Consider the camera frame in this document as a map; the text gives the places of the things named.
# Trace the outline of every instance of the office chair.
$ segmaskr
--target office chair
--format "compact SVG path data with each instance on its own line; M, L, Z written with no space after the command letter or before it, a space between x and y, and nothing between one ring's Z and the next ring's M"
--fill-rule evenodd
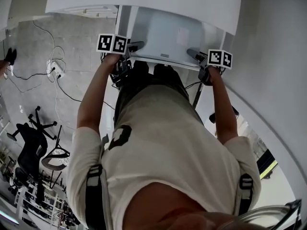
M70 156L70 152L66 151L65 149L63 149L60 144L59 144L59 135L61 133L61 129L62 129L62 125L59 128L59 133L58 133L58 138L57 138L57 142L56 142L56 146L54 147L54 149L46 156L42 159L42 165L44 165L46 168L51 169L53 171L61 171L63 170L66 165L65 164L61 164L61 165L52 165L49 164L51 159L66 159ZM53 154L53 152L55 150L61 150L63 153L62 154Z
M34 126L36 127L36 129L38 131L40 131L41 133L43 133L45 136L49 137L50 139L52 140L55 140L57 138L57 136L54 136L52 137L50 134L48 134L46 131L45 131L45 128L49 128L49 127L52 127L52 126L56 126L58 123L56 121L53 122L53 124L50 124L50 125L42 125L40 123L40 120L39 120L39 116L38 116L38 112L40 110L40 106L38 106L36 109L35 109L35 115L36 115L36 122L32 119L33 115L30 114L28 116L29 120L30 120L30 123L34 124ZM13 141L17 141L16 139L16 135L19 133L18 130L16 130L13 134L10 134L10 133L7 133L7 136L12 139Z
M32 124L34 124L34 126L37 128L37 130L41 131L45 136L49 137L50 139L52 140L55 140L57 138L57 136L54 136L52 137L50 134L48 134L46 131L45 131L45 128L49 128L49 127L52 127L52 126L56 126L58 123L56 121L54 121L52 124L50 125L42 125L40 123L40 120L39 120L39 116L38 116L38 112L40 110L40 106L38 106L36 109L35 109L35 116L36 116L36 122L32 119L33 115L30 114L28 116L30 122Z
M29 186L30 176L27 175L21 168L16 168L14 184L17 188Z
M38 182L39 161L47 152L47 139L40 130L31 128L27 123L16 126L17 131L14 135L7 134L7 136L16 140L15 136L20 132L24 139L24 148L17 159L19 167L26 175Z

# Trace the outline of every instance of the white t-shirt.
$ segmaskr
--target white t-shirt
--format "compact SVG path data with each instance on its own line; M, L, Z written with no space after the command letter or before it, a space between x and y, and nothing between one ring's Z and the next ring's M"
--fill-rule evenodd
M76 130L67 176L70 207L85 223L85 182L97 164L101 138L92 129ZM113 141L102 157L114 230L122 229L125 210L143 187L160 182L197 201L208 212L234 214L240 176L253 178L252 208L260 194L260 176L249 139L222 145L201 123L177 91L151 85L123 109Z

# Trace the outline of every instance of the black pole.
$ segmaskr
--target black pole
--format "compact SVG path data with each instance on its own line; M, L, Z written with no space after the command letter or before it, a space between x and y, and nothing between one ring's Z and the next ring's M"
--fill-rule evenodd
M62 171L60 172L60 174L57 176L56 181L54 182L53 186L51 189L53 189L54 185L57 183L59 176L62 174Z
M52 187L51 187L51 183L52 183L53 172L54 172L54 171L52 171L51 178L50 178L50 188L52 188Z

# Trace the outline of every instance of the white device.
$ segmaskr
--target white device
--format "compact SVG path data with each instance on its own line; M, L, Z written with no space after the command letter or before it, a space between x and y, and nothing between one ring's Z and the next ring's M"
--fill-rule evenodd
M64 77L65 73L62 69L62 67L56 62L56 61L51 61L51 60L48 60L47 61L47 68L46 68L46 73L47 73L47 76L50 77L50 75L52 73L55 73L55 76L58 76L58 75L61 75L61 78Z
M215 67L224 67L226 69L231 69L232 54L225 50L209 49L207 64Z
M99 34L96 52L126 54L128 38L116 34Z

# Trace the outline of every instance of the black pants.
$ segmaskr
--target black pants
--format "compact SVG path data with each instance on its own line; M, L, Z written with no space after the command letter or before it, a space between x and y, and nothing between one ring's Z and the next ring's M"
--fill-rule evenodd
M154 67L153 75L148 73L149 68L144 61L135 61L130 75L120 87L115 107L114 125L118 116L128 102L140 91L149 85L166 85L178 91L189 102L189 95L185 90L178 73L170 66L158 64Z

